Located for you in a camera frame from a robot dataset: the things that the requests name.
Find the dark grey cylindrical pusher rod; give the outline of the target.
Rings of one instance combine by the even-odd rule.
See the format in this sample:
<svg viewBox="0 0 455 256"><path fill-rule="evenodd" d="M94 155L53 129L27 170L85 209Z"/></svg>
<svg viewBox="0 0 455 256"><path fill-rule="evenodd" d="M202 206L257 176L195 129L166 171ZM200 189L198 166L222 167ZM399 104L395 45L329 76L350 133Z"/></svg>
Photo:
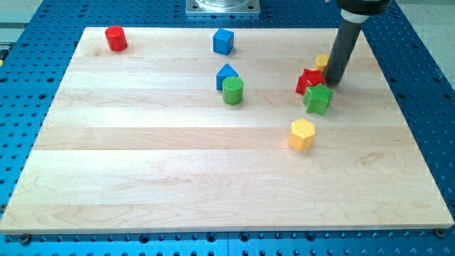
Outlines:
<svg viewBox="0 0 455 256"><path fill-rule="evenodd" d="M342 22L338 28L331 54L324 71L327 85L338 85L346 70L351 54L368 15L341 10Z"/></svg>

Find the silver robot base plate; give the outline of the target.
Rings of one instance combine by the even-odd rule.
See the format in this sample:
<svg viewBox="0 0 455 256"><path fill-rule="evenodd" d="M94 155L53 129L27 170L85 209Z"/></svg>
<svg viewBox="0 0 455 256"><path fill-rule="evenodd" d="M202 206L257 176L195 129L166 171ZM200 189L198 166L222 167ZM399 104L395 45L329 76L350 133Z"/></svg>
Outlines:
<svg viewBox="0 0 455 256"><path fill-rule="evenodd" d="M186 0L186 13L193 16L260 14L260 0Z"/></svg>

